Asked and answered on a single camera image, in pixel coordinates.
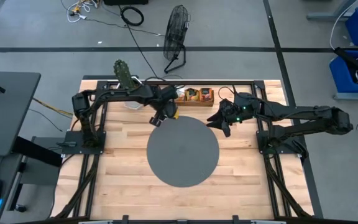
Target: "gray circular platform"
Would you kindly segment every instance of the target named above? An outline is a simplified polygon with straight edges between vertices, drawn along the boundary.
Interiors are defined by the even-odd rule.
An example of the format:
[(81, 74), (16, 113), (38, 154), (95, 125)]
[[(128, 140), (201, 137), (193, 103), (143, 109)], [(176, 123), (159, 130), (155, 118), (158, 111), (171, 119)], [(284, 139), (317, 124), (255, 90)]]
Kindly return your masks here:
[(191, 187), (215, 170), (219, 144), (200, 120), (179, 116), (155, 128), (147, 143), (147, 160), (153, 173), (166, 184)]

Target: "black fan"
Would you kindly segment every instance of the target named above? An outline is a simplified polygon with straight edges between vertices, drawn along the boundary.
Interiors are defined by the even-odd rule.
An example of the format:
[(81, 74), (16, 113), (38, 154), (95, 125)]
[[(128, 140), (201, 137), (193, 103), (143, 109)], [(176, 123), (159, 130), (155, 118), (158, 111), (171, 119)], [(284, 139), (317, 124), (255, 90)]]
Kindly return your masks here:
[[(171, 72), (172, 70), (180, 68), (186, 64), (186, 47), (183, 45), (183, 42), (185, 41), (187, 28), (187, 9), (182, 5), (175, 6), (168, 21), (167, 32), (165, 33), (164, 57), (171, 61), (165, 68), (165, 73)], [(172, 62), (178, 59), (180, 50), (182, 49), (183, 63), (174, 68), (168, 69)]]

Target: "concrete floor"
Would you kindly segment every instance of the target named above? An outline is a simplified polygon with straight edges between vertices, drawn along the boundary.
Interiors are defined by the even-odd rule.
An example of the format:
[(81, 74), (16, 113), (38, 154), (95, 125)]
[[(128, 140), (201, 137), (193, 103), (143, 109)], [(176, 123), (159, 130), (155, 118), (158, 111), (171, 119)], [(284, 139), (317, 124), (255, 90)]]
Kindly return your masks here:
[[(67, 7), (75, 0), (63, 2)], [(333, 22), (308, 21), (305, 16), (308, 12), (332, 11), (340, 1), (270, 0), (269, 3), (282, 47), (329, 47)], [(274, 47), (264, 4), (259, 0), (227, 0), (224, 4), (220, 0), (150, 0), (148, 5), (139, 6), (145, 15), (141, 29), (165, 33), (170, 11), (178, 4), (191, 13), (186, 46)], [(108, 9), (118, 12), (117, 7), (108, 6)], [(123, 25), (120, 18), (104, 9), (92, 9), (86, 16)], [(140, 32), (135, 37), (142, 47), (163, 45), (162, 37)], [(333, 44), (341, 47), (351, 44), (343, 22), (336, 27)], [(135, 47), (135, 44), (125, 29), (88, 21), (68, 23), (59, 0), (6, 0), (0, 11), (0, 47)], [(162, 53), (145, 52), (145, 56), (162, 76), (168, 63)], [(296, 104), (337, 106), (348, 112), (353, 124), (357, 124), (358, 102), (332, 99), (336, 88), (328, 66), (334, 57), (331, 53), (284, 53)], [(41, 73), (35, 97), (71, 111), (71, 97), (78, 91), (82, 76), (112, 74), (112, 62), (119, 58), (129, 64), (133, 74), (141, 78), (152, 75), (138, 52), (0, 53), (0, 71)], [(174, 74), (183, 78), (282, 79), (275, 52), (188, 52), (186, 66)], [(44, 113), (60, 129), (69, 128), (69, 119), (36, 103), (30, 107)], [(20, 135), (30, 139), (63, 137), (64, 133), (30, 111)], [(345, 136), (314, 134), (306, 137), (306, 143), (324, 217), (358, 220), (358, 132)], [(53, 188), (26, 186), (23, 192), (26, 193), (21, 195), (19, 203), (32, 211), (43, 212), (6, 213), (3, 222), (47, 217)], [(34, 195), (43, 203), (32, 200)]]

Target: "wooden tabletop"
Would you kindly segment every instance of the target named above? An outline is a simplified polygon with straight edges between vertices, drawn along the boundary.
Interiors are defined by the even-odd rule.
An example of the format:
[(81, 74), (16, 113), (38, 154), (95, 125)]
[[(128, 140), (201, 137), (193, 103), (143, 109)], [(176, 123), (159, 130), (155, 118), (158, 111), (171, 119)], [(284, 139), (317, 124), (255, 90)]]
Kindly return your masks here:
[[(96, 83), (97, 80), (83, 80), (80, 91), (93, 90)], [(265, 80), (265, 86), (268, 100), (286, 104), (280, 80)], [(206, 123), (219, 108), (217, 92), (221, 86), (208, 87), (216, 93), (213, 107), (182, 106), (179, 114)], [(250, 86), (238, 85), (236, 89), (251, 92)], [(222, 98), (234, 99), (228, 89), (223, 88), (220, 94)], [(147, 162), (147, 141), (154, 129), (149, 119), (154, 113), (149, 106), (135, 111), (125, 108), (123, 102), (109, 103), (106, 148), (99, 160), (91, 219), (120, 220), (123, 215), (129, 215), (131, 220), (230, 220), (233, 215), (240, 219), (273, 218), (264, 161), (255, 136), (256, 119), (233, 124), (229, 138), (212, 129), (220, 148), (218, 166), (201, 184), (178, 188), (159, 180)], [(278, 123), (291, 125), (290, 120)], [(295, 154), (282, 154), (280, 158), (288, 190), (306, 212), (313, 214), (300, 159)], [(52, 216), (62, 210), (75, 192), (82, 159), (83, 156), (73, 156), (62, 167)], [(277, 188), (276, 194), (283, 215)], [(85, 210), (86, 197), (83, 198), (80, 214)]]

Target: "fan grille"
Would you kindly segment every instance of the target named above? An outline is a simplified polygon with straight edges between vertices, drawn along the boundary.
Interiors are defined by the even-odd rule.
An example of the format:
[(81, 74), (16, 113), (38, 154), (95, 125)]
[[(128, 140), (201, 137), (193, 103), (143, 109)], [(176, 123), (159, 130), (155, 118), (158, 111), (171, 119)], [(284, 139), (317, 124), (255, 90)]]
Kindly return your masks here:
[(185, 41), (186, 23), (188, 22), (187, 9), (175, 6), (168, 21), (167, 32), (164, 40), (164, 57), (173, 60), (178, 57), (180, 48)]

